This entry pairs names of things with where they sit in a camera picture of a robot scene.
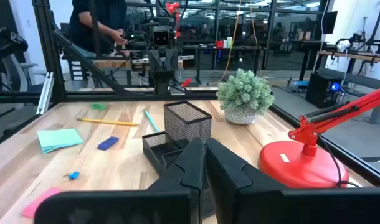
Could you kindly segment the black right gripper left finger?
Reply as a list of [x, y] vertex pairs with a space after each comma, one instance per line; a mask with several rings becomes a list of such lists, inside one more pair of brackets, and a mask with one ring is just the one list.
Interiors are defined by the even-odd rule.
[[34, 224], [201, 224], [204, 155], [194, 138], [145, 190], [58, 193], [38, 206]]

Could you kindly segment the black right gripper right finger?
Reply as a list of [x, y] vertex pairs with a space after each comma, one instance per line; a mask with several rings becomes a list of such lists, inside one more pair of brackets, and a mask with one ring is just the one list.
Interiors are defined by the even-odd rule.
[[218, 224], [380, 224], [380, 187], [292, 189], [214, 138], [205, 165]]

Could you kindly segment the teal pen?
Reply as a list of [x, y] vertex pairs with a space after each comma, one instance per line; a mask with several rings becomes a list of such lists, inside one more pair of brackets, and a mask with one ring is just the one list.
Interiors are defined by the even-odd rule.
[[146, 115], [148, 121], [150, 122], [150, 125], [153, 127], [154, 131], [156, 133], [160, 132], [158, 126], [156, 125], [154, 119], [152, 118], [150, 112], [147, 109], [144, 109], [144, 114]]

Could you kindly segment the blue eraser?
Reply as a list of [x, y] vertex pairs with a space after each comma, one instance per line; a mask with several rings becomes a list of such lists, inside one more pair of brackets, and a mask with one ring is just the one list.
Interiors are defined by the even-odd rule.
[[97, 149], [102, 150], [102, 151], [106, 151], [107, 149], [111, 148], [118, 141], [119, 141], [118, 137], [110, 136], [108, 139], [101, 142], [98, 145]]

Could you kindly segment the yellow pencil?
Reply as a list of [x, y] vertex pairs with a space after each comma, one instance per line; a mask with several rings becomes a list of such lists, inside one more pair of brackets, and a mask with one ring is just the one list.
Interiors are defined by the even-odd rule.
[[127, 121], [109, 121], [109, 120], [89, 119], [89, 118], [76, 118], [76, 120], [89, 122], [89, 123], [114, 124], [114, 125], [122, 125], [122, 126], [139, 126], [139, 124], [127, 122]]

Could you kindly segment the pink eraser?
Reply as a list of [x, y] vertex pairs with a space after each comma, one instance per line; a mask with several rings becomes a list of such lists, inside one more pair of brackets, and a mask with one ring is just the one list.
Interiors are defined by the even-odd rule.
[[38, 196], [35, 200], [33, 200], [30, 204], [28, 204], [22, 211], [21, 215], [27, 218], [34, 218], [36, 210], [39, 207], [39, 205], [44, 200], [56, 194], [59, 194], [61, 191], [62, 190], [58, 187], [51, 187], [50, 189], [46, 190], [42, 195]]

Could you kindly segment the black mesh desk organizer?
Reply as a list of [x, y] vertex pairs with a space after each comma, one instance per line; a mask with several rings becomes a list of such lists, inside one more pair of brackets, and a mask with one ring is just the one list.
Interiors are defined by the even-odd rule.
[[192, 222], [214, 213], [207, 183], [205, 141], [211, 136], [212, 116], [188, 101], [164, 105], [165, 130], [142, 137], [143, 154], [159, 178], [148, 190], [190, 191]]

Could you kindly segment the red desk lamp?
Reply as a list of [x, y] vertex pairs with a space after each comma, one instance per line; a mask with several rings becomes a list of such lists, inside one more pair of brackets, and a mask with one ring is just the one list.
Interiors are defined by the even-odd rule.
[[288, 132], [288, 141], [271, 142], [262, 148], [259, 170], [293, 188], [351, 185], [344, 165], [328, 148], [318, 147], [312, 137], [322, 130], [322, 121], [342, 116], [352, 119], [377, 106], [380, 106], [380, 89], [358, 100], [299, 116], [300, 127]]

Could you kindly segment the artificial green plant white pot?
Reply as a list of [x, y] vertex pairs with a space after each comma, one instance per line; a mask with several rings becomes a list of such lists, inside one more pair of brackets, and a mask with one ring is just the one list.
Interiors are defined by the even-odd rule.
[[216, 96], [226, 121], [241, 125], [252, 124], [263, 116], [275, 100], [264, 77], [242, 69], [219, 84]]

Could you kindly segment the person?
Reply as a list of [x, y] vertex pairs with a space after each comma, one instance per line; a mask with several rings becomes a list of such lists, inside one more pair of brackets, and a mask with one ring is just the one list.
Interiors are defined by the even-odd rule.
[[[90, 0], [72, 0], [73, 11], [69, 22], [69, 39], [83, 56], [96, 56], [93, 38], [93, 22]], [[127, 5], [125, 0], [96, 0], [95, 3], [98, 28], [106, 38], [100, 39], [100, 51], [109, 54], [112, 44], [126, 45], [125, 17]]]

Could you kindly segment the teal sticky note pad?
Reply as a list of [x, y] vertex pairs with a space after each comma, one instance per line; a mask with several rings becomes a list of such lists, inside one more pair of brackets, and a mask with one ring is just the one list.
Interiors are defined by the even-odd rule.
[[37, 136], [44, 154], [83, 143], [76, 129], [43, 130], [38, 131]]

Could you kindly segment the black computer with blue light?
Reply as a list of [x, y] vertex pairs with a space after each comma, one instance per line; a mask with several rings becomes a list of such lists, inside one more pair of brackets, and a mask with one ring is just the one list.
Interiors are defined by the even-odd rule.
[[320, 109], [334, 106], [341, 93], [340, 84], [339, 78], [314, 73], [309, 80], [306, 100]]

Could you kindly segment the black monitor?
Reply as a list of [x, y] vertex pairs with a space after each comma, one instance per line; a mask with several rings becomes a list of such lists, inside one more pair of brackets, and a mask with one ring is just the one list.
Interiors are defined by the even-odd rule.
[[323, 34], [332, 34], [335, 28], [335, 22], [337, 18], [337, 11], [327, 12], [323, 17]]

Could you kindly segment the wooden workbench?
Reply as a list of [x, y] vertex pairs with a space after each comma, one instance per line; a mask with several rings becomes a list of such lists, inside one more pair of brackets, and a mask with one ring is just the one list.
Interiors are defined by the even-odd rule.
[[371, 65], [374, 63], [380, 62], [380, 54], [373, 54], [367, 52], [355, 52], [355, 53], [341, 53], [341, 52], [333, 52], [333, 51], [319, 51], [319, 56], [316, 61], [316, 66], [319, 67], [323, 57], [331, 56], [335, 57], [346, 57], [355, 60], [363, 60], [369, 62]]

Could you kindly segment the black aluminium frame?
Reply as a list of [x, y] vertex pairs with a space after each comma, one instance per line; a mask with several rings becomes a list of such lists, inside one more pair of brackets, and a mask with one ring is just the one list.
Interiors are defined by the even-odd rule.
[[[185, 95], [155, 95], [151, 90], [129, 90], [113, 82], [105, 76], [94, 64], [75, 50], [68, 39], [63, 36], [54, 23], [54, 16], [49, 0], [32, 0], [36, 22], [39, 30], [40, 42], [46, 61], [46, 68], [55, 75], [52, 85], [52, 102], [104, 102], [104, 101], [183, 101], [183, 100], [215, 100], [217, 98], [215, 89], [189, 90]], [[62, 67], [60, 64], [59, 50], [63, 49], [76, 60], [89, 69], [99, 80], [112, 88], [112, 91], [79, 91], [67, 93], [63, 84]], [[366, 179], [375, 186], [380, 186], [380, 171], [367, 164], [366, 161], [351, 154], [346, 149], [332, 143], [329, 139], [322, 137], [321, 133], [344, 123], [350, 118], [345, 116], [330, 118], [321, 122], [322, 130], [317, 132], [312, 140], [319, 146], [327, 143], [328, 149], [346, 167]]]

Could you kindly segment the silver aluminium bracket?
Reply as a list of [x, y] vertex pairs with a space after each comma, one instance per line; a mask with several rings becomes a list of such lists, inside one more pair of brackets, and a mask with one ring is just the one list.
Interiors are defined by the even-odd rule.
[[50, 98], [52, 96], [53, 85], [54, 85], [54, 73], [48, 72], [45, 76], [42, 92], [40, 94], [38, 106], [36, 109], [36, 115], [42, 115], [48, 111]]

